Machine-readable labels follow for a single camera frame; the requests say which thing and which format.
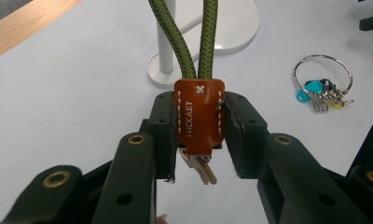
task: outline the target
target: wooden surface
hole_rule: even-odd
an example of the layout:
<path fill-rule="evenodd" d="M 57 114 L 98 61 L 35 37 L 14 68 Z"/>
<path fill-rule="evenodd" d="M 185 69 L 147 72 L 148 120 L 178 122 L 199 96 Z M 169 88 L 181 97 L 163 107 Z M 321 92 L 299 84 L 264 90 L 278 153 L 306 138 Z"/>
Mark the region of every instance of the wooden surface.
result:
<path fill-rule="evenodd" d="M 59 18 L 81 0 L 34 0 L 0 20 L 0 55 Z"/>

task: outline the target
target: white pole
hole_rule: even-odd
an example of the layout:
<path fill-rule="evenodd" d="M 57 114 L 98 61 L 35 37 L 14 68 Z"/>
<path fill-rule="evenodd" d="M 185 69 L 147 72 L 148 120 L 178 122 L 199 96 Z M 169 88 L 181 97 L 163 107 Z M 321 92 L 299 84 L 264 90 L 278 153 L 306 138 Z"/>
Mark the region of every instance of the white pole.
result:
<path fill-rule="evenodd" d="M 167 8 L 175 18 L 175 0 L 165 0 Z M 159 45 L 159 70 L 163 74 L 170 74 L 173 71 L 173 48 L 160 25 L 157 23 L 158 45 Z"/>

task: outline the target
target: white desk surface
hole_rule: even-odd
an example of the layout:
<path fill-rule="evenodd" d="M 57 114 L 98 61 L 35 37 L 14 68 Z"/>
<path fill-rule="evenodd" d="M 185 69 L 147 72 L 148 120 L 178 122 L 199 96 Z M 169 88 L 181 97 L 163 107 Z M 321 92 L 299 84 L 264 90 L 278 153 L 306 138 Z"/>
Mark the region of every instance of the white desk surface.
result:
<path fill-rule="evenodd" d="M 247 97 L 271 133 L 295 136 L 324 167 L 345 175 L 373 123 L 373 31 L 358 29 L 373 16 L 373 0 L 257 4 L 255 39 L 216 56 L 214 77 Z M 0 57 L 0 220 L 47 168 L 72 164 L 85 174 L 113 158 L 119 139 L 138 130 L 164 91 L 146 74 L 155 53 L 147 1 L 85 0 Z M 345 99 L 355 103 L 315 114 L 297 102 L 292 70 L 317 53 L 350 67 L 354 84 Z M 344 71 L 332 65 L 306 64 L 301 79 L 330 77 L 344 88 Z M 175 184 L 159 181 L 158 214 L 169 223 L 267 223 L 256 181 L 237 178 L 226 148 L 214 152 L 211 166 L 219 183 L 203 186 L 178 158 Z"/>

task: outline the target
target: green braided cord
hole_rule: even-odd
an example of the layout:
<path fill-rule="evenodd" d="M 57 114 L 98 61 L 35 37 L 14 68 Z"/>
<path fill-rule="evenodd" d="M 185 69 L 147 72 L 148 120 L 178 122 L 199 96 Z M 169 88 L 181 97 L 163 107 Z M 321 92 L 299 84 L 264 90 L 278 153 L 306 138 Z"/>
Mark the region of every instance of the green braided cord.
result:
<path fill-rule="evenodd" d="M 204 0 L 203 22 L 200 36 L 200 56 L 198 78 L 213 77 L 213 57 L 218 0 Z"/>
<path fill-rule="evenodd" d="M 175 24 L 166 3 L 164 0 L 149 0 L 149 5 L 151 5 L 163 33 L 173 47 L 183 78 L 196 78 L 195 66 L 193 65 L 187 43 Z"/>

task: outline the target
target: brown leather tag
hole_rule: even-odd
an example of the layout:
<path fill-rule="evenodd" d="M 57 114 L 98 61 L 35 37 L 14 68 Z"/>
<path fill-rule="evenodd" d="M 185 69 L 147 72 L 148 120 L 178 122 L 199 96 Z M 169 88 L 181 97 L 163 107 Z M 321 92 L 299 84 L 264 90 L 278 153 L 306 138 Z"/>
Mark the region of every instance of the brown leather tag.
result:
<path fill-rule="evenodd" d="M 174 84 L 176 134 L 188 156 L 211 156 L 224 140 L 225 84 L 219 79 L 180 79 Z"/>

